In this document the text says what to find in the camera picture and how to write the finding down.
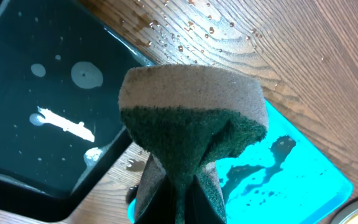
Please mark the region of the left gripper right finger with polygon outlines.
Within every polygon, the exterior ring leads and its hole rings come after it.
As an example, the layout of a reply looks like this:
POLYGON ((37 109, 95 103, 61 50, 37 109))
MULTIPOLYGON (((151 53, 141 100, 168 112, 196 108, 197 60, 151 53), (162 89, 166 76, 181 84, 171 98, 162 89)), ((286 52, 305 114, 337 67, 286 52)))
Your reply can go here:
POLYGON ((185 196, 185 224, 224 224, 194 176, 185 196))

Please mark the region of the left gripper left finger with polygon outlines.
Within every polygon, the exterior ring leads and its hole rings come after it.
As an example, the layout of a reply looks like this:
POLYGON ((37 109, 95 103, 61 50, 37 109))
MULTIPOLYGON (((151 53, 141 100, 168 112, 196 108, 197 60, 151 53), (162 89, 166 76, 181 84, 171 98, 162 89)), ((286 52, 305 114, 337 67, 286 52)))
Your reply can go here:
POLYGON ((135 224, 175 224, 176 190, 165 176, 135 224))

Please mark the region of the green scrub sponge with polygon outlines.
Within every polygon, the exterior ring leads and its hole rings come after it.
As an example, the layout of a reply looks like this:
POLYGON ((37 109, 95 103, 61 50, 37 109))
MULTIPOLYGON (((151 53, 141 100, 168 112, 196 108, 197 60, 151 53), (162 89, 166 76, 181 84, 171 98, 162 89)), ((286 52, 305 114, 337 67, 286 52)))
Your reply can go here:
POLYGON ((150 154, 135 220, 167 176, 176 190, 175 223, 185 223, 186 191, 196 176, 226 223, 216 163, 265 138, 269 119, 259 81, 202 65, 132 68, 119 92, 119 111, 132 140, 150 154))

